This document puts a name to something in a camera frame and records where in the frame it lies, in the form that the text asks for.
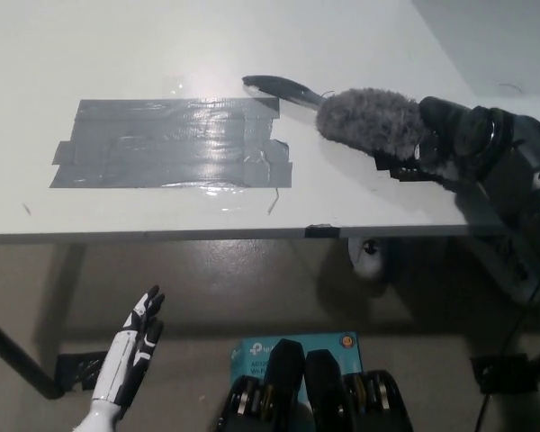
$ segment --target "gray duct tape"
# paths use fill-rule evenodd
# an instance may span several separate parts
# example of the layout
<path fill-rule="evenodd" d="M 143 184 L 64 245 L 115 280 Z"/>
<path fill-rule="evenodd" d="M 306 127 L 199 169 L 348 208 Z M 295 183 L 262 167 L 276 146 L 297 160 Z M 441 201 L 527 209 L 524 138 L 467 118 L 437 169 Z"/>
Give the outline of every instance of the gray duct tape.
<path fill-rule="evenodd" d="M 291 187 L 292 164 L 60 166 L 52 188 L 139 188 L 184 185 Z"/>
<path fill-rule="evenodd" d="M 82 101 L 51 187 L 290 187 L 278 100 Z"/>
<path fill-rule="evenodd" d="M 182 120 L 211 122 L 239 119 L 277 119 L 279 102 L 274 97 L 257 99 L 162 99 L 151 101 L 80 102 L 77 121 Z"/>
<path fill-rule="evenodd" d="M 199 164 L 205 162 L 287 163 L 288 146 L 270 139 L 266 141 L 172 141 L 139 138 L 118 139 L 113 142 L 62 141 L 58 145 L 52 165 L 96 164 Z"/>
<path fill-rule="evenodd" d="M 272 120 L 227 121 L 76 121 L 71 140 L 103 142 L 139 137 L 146 140 L 269 140 Z"/>

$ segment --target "white robotic hand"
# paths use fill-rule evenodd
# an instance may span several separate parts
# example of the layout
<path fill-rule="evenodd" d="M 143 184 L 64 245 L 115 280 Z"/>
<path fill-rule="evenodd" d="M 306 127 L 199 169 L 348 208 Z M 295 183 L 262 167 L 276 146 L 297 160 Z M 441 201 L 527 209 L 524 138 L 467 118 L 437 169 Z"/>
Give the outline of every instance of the white robotic hand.
<path fill-rule="evenodd" d="M 164 294 L 152 287 L 114 337 L 92 395 L 90 411 L 76 432 L 113 432 L 132 404 L 149 368 L 164 323 L 156 318 Z"/>

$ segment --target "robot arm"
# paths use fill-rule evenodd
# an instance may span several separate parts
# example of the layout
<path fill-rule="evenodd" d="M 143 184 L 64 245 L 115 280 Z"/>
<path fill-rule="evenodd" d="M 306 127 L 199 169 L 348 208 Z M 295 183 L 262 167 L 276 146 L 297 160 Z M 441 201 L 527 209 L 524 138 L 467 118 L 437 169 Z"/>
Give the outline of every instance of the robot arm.
<path fill-rule="evenodd" d="M 113 432 L 149 368 L 164 324 L 156 318 L 164 294 L 154 286 L 142 296 L 104 360 L 92 395 L 90 411 L 75 432 Z"/>
<path fill-rule="evenodd" d="M 500 219 L 540 259 L 540 121 L 435 97 L 423 99 L 419 109 L 437 136 L 420 163 L 453 160 L 463 180 L 480 186 Z"/>

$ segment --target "blue box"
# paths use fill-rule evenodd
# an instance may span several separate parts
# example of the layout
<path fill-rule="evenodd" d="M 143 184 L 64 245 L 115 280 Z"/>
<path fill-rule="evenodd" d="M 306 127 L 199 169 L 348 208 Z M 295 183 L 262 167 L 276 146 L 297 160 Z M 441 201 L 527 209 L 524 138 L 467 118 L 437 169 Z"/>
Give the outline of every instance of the blue box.
<path fill-rule="evenodd" d="M 270 351 L 282 338 L 295 340 L 302 344 L 304 354 L 315 349 L 327 349 L 336 358 L 340 365 L 340 372 L 351 374 L 362 372 L 362 361 L 360 359 L 360 348 L 355 332 L 347 333 L 326 333 L 318 335 L 292 335 L 292 336 L 271 336 L 271 337 L 248 337 L 242 339 L 238 346 L 232 350 L 230 356 L 230 385 L 241 375 L 264 378 L 266 365 Z M 308 410 L 307 415 L 298 415 L 298 430 L 313 430 L 313 419 L 310 412 L 310 404 L 306 394 L 306 384 L 302 380 L 298 402 L 305 405 Z"/>

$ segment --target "floor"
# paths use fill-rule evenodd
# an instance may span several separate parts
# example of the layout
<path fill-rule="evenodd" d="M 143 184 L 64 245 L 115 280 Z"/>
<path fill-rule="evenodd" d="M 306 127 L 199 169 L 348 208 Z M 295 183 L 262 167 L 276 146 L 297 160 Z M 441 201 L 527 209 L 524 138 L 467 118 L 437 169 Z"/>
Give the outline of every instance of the floor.
<path fill-rule="evenodd" d="M 472 431 L 469 356 L 494 353 L 518 310 L 455 241 L 394 245 L 389 282 L 356 280 L 344 241 L 238 240 L 0 247 L 0 325 L 48 370 L 105 349 L 147 288 L 166 330 L 120 430 L 202 431 L 229 389 L 240 338 L 356 330 L 366 369 L 397 380 L 416 431 Z M 540 349 L 540 310 L 515 349 Z M 0 432 L 71 430 L 89 394 L 45 401 L 0 361 Z M 540 431 L 540 392 L 490 405 L 485 431 Z"/>

